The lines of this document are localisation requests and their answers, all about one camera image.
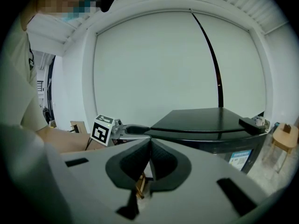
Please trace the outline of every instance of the small wooden object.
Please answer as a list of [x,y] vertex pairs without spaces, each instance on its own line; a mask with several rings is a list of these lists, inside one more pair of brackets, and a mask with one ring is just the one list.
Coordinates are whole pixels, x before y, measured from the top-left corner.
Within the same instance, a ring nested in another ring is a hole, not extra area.
[[143,189],[144,189],[144,186],[145,186],[145,181],[146,181],[146,178],[145,178],[145,174],[142,173],[142,175],[140,176],[139,180],[137,181],[137,184],[136,184],[136,196],[143,199],[144,198],[144,195],[142,194],[143,192]]
[[84,121],[71,121],[71,126],[77,125],[79,133],[87,133]]
[[284,126],[284,132],[290,133],[290,131],[291,131],[291,126],[285,124],[285,126]]

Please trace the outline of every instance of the person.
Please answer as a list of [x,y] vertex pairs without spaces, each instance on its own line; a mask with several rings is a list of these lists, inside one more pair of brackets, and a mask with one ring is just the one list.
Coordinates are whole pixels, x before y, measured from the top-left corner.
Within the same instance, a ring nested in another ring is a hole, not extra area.
[[[61,153],[84,151],[90,135],[48,127],[38,103],[36,68],[26,30],[37,13],[61,16],[82,1],[31,0],[15,19],[0,55],[0,123],[32,130]],[[103,147],[92,141],[88,150]]]

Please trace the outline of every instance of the wooden stool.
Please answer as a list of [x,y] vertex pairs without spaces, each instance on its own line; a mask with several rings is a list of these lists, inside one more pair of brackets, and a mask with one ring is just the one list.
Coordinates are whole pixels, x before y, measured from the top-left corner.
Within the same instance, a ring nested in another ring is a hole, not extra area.
[[273,154],[275,146],[286,151],[286,153],[287,153],[280,169],[278,170],[278,173],[280,172],[281,168],[283,167],[287,156],[291,153],[292,149],[296,147],[297,138],[298,138],[298,128],[297,127],[291,126],[290,133],[286,133],[283,131],[284,126],[285,126],[285,123],[281,123],[275,130],[275,132],[273,134],[272,147],[271,147],[272,152],[270,154],[270,155]]

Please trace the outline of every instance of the white t-shirt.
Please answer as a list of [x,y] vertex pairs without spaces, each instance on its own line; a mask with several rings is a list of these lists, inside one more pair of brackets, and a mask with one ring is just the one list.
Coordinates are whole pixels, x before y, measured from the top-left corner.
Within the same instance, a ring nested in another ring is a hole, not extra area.
[[19,16],[0,54],[0,123],[22,125],[32,131],[47,126],[38,103],[32,50]]

